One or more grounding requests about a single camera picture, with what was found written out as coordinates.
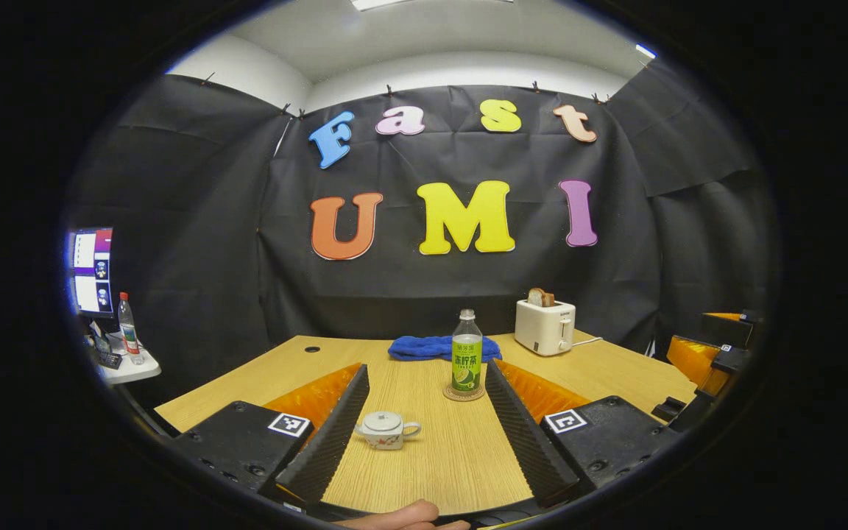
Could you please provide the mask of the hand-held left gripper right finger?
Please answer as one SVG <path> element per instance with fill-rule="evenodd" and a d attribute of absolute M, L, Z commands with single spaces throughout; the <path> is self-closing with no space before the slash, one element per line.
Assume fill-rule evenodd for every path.
<path fill-rule="evenodd" d="M 544 509 L 623 478 L 681 437 L 617 395 L 585 400 L 500 359 L 484 373 L 492 408 Z"/>

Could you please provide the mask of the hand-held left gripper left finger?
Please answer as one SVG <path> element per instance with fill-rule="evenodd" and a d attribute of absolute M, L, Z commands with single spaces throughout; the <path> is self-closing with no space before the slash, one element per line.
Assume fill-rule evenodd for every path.
<path fill-rule="evenodd" d="M 353 364 L 257 406 L 235 400 L 172 440 L 186 459 L 240 490 L 295 507 L 321 502 L 370 392 Z"/>

